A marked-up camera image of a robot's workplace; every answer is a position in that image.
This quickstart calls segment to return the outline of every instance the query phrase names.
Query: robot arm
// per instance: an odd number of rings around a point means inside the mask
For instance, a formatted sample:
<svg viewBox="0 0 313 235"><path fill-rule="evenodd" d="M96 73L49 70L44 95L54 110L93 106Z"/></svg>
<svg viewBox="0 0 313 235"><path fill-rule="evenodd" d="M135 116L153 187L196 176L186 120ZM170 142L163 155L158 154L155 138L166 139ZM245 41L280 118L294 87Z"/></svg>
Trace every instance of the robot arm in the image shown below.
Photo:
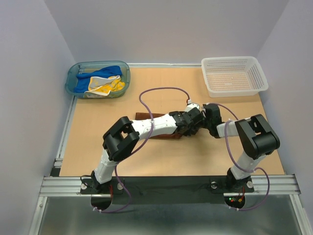
<svg viewBox="0 0 313 235"><path fill-rule="evenodd" d="M147 138L152 122L120 118L103 136L103 153L98 167L91 177L94 188L112 179L112 173L120 161L131 156L138 141ZM222 122L220 109L216 104L204 104L200 111L198 104L188 104L184 112L170 112L153 120L151 137L160 134L181 133L194 135L200 128L208 129L215 138L224 138L226 123ZM257 164L280 146L279 139L262 115L231 121L227 126L227 136L239 136L244 151L237 165L246 171L253 171ZM231 188L237 181L250 176L235 165L227 172Z"/></svg>

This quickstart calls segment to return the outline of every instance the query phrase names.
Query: gray floor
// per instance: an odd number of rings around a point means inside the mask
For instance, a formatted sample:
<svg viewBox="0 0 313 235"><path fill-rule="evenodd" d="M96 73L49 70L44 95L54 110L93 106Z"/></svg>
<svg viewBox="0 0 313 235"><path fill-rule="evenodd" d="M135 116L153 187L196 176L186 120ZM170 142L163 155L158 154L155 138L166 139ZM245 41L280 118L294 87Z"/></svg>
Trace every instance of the gray floor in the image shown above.
<svg viewBox="0 0 313 235"><path fill-rule="evenodd" d="M247 196L245 207L263 196ZM134 205L124 212L92 211L90 198L49 198L42 235L297 235L301 234L288 195L271 195L252 211L226 205Z"/></svg>

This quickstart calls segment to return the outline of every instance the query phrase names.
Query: yellow cloth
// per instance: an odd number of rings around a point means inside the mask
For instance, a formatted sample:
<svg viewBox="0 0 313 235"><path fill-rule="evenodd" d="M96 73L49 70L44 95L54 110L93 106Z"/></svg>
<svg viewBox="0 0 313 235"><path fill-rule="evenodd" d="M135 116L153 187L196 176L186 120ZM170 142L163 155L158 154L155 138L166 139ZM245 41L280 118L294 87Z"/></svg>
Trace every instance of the yellow cloth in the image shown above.
<svg viewBox="0 0 313 235"><path fill-rule="evenodd" d="M114 80L113 82L106 84L104 86L100 86L99 88L92 89L89 88L90 93L108 95L110 92L120 91L125 87L125 82L121 82L121 78Z"/></svg>

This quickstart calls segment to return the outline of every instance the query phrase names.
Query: perforated basket bottom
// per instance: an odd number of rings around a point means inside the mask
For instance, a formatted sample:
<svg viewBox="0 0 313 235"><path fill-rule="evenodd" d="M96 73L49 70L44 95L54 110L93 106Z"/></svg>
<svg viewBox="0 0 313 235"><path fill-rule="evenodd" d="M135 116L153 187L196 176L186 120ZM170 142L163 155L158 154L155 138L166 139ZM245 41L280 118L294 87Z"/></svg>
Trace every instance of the perforated basket bottom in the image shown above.
<svg viewBox="0 0 313 235"><path fill-rule="evenodd" d="M250 90L248 77L245 72L211 73L206 78L211 90L215 92Z"/></svg>

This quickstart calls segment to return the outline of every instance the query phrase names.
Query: metal frame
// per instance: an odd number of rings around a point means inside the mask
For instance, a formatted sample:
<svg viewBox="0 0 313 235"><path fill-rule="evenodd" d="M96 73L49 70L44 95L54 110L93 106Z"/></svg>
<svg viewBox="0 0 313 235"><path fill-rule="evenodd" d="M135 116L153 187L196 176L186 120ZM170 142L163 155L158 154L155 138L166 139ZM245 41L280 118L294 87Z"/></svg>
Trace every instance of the metal frame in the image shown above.
<svg viewBox="0 0 313 235"><path fill-rule="evenodd" d="M171 64L171 63L128 63L130 68L198 68L201 64ZM67 120L63 129L62 138L55 158L54 167L62 166L65 146L72 124L77 98L73 97L68 111ZM301 194L296 177L294 175L270 175L271 195L290 195L292 205L303 235L313 235L305 210L303 209L299 194ZM268 187L267 179L263 175L253 175L252 182L255 192L247 195L265 195ZM90 196L80 194L81 181L79 177L44 177L38 202L31 223L29 235L37 235L43 219L45 205L48 197L73 197ZM225 193L225 196L237 194ZM97 194L92 196L110 197L109 194Z"/></svg>

